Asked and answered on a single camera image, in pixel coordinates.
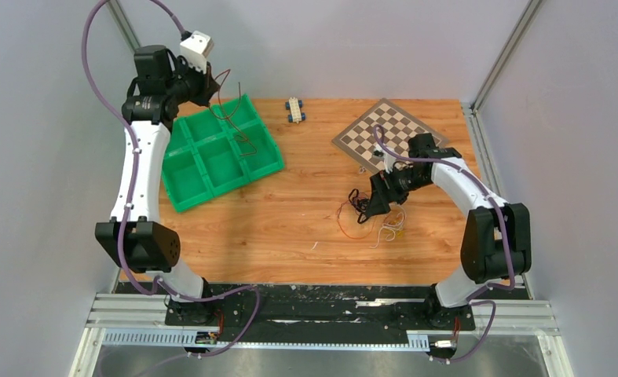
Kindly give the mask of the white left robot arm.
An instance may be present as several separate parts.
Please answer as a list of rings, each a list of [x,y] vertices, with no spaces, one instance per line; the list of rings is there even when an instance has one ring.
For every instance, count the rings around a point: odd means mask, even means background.
[[[214,319],[216,305],[206,280],[181,260],[178,233],[160,222],[159,186],[179,106],[207,106],[220,88],[207,60],[210,50],[184,44],[178,55],[162,45],[135,51],[137,74],[115,112],[125,133],[119,193],[109,219],[95,225],[98,243],[140,293],[162,287],[197,325]]]

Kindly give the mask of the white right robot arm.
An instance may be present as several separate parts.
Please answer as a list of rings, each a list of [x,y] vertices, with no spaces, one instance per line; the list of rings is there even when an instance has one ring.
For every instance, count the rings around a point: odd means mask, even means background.
[[[371,175],[368,197],[351,200],[360,223],[388,214],[392,204],[405,203],[411,192],[429,185],[445,192],[466,218],[460,265],[435,284],[433,300],[424,306],[427,323],[443,328],[454,320],[455,307],[467,305],[486,290],[514,288],[515,277],[532,267],[528,208],[487,187],[459,152],[437,147],[431,134],[411,137],[406,156],[386,145],[380,125],[372,134],[375,154],[383,158],[384,167]]]

